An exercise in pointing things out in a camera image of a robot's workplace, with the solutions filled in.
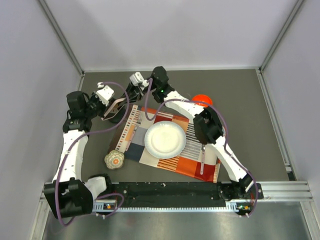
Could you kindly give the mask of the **black phone pink case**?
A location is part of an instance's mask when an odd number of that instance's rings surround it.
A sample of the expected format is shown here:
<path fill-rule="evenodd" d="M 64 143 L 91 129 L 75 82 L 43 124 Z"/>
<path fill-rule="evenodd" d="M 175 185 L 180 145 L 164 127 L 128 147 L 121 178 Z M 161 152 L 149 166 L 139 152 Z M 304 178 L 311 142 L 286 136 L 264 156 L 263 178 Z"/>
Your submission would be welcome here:
<path fill-rule="evenodd" d="M 103 116 L 101 117 L 102 121 L 109 120 L 112 118 L 119 110 L 117 110 L 119 98 L 114 100 L 112 104 L 110 104 L 106 111 L 104 112 Z"/>

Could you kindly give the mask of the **black phone stand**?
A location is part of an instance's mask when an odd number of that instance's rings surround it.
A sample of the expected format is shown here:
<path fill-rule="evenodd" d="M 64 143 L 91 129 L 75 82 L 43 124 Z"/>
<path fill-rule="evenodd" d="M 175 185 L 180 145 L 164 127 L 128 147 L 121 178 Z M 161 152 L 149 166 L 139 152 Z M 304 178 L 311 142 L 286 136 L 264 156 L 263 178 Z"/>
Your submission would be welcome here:
<path fill-rule="evenodd" d="M 109 122 L 117 124 L 121 119 L 126 115 L 126 109 L 122 108 L 119 110 L 112 118 L 109 119 Z"/>

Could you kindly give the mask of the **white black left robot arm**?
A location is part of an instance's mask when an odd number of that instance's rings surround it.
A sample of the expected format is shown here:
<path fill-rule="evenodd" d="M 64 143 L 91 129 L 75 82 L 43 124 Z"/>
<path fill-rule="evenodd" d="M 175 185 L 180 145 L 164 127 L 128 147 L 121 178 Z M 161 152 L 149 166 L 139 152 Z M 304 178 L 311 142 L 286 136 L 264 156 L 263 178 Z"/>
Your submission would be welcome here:
<path fill-rule="evenodd" d="M 94 200 L 109 198 L 114 191 L 105 174 L 81 180 L 82 162 L 92 119 L 103 117 L 113 101 L 113 90 L 98 90 L 92 95 L 74 91 L 66 96 L 68 111 L 63 124 L 63 149 L 52 183 L 44 186 L 45 198 L 59 219 L 90 214 Z"/>

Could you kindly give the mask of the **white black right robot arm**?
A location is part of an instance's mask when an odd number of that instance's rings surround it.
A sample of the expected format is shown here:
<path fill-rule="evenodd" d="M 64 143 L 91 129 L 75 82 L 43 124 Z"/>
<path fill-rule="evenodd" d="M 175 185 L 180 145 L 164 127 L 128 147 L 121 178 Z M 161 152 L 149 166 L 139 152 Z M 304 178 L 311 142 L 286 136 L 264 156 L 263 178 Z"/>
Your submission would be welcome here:
<path fill-rule="evenodd" d="M 227 170 L 237 197 L 245 198 L 251 193 L 252 187 L 258 192 L 255 178 L 230 148 L 227 124 L 215 107 L 211 104 L 206 107 L 200 106 L 195 101 L 183 97 L 169 84 L 169 77 L 163 66 L 155 67 L 148 79 L 140 72 L 133 73 L 129 79 L 126 93 L 133 103 L 141 100 L 143 96 L 148 101 L 152 95 L 161 107 L 173 109 L 193 121 L 195 137 L 201 144 L 213 149 Z"/>

